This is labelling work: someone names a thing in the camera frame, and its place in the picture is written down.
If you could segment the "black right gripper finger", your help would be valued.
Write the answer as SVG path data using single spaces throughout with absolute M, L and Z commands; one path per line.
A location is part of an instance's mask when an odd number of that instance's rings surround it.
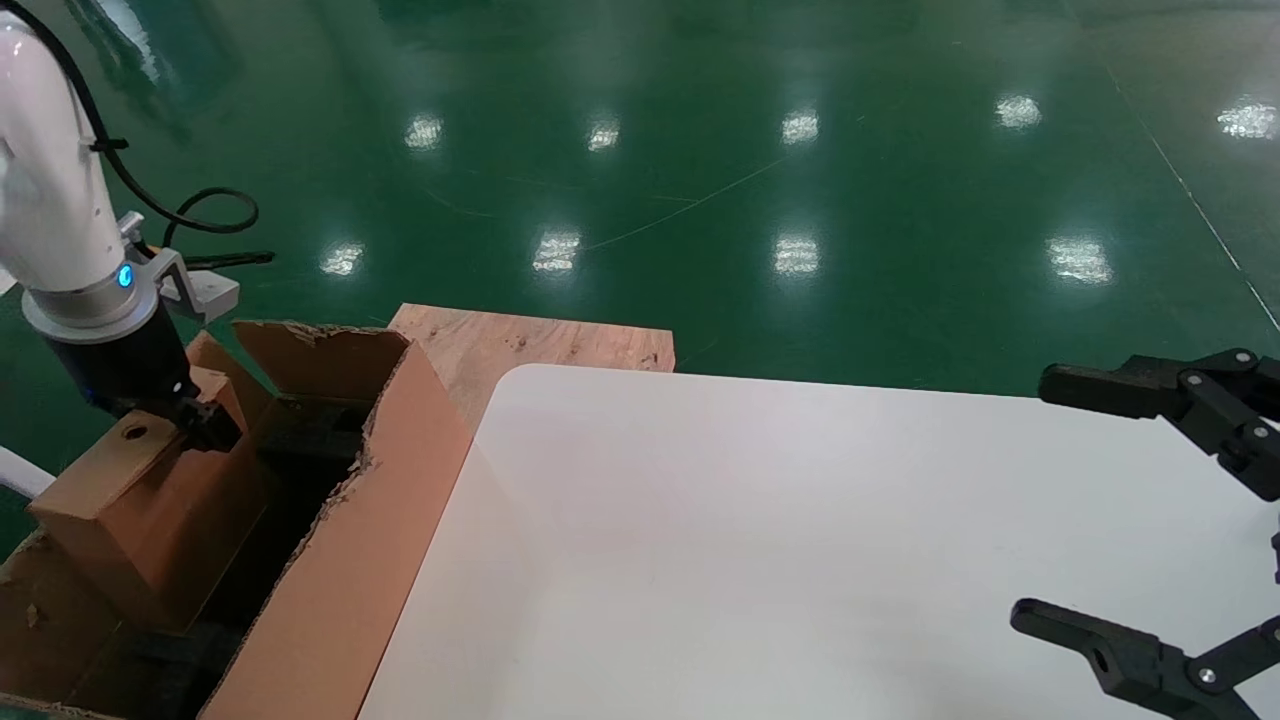
M 1192 361 L 1134 355 L 1115 370 L 1053 364 L 1042 401 L 1129 419 L 1162 418 L 1247 489 L 1279 497 L 1279 361 L 1228 350 Z
M 1189 656 L 1157 635 L 1041 600 L 1019 600 L 1014 630 L 1079 653 L 1101 691 L 1170 719 L 1256 719 L 1236 688 L 1279 664 L 1279 619 Z

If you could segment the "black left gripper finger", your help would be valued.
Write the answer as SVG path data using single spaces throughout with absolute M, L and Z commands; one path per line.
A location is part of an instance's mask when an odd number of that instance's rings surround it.
M 241 441 L 236 419 L 216 402 L 182 397 L 175 405 L 175 427 L 184 436 L 184 448 L 229 454 Z

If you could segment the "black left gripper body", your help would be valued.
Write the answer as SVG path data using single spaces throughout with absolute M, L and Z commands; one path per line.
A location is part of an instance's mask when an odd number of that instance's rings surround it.
M 45 341 L 76 388 L 115 418 L 133 411 L 177 427 L 201 421 L 200 389 L 186 347 L 161 300 L 145 300 L 100 325 L 72 325 L 45 315 Z

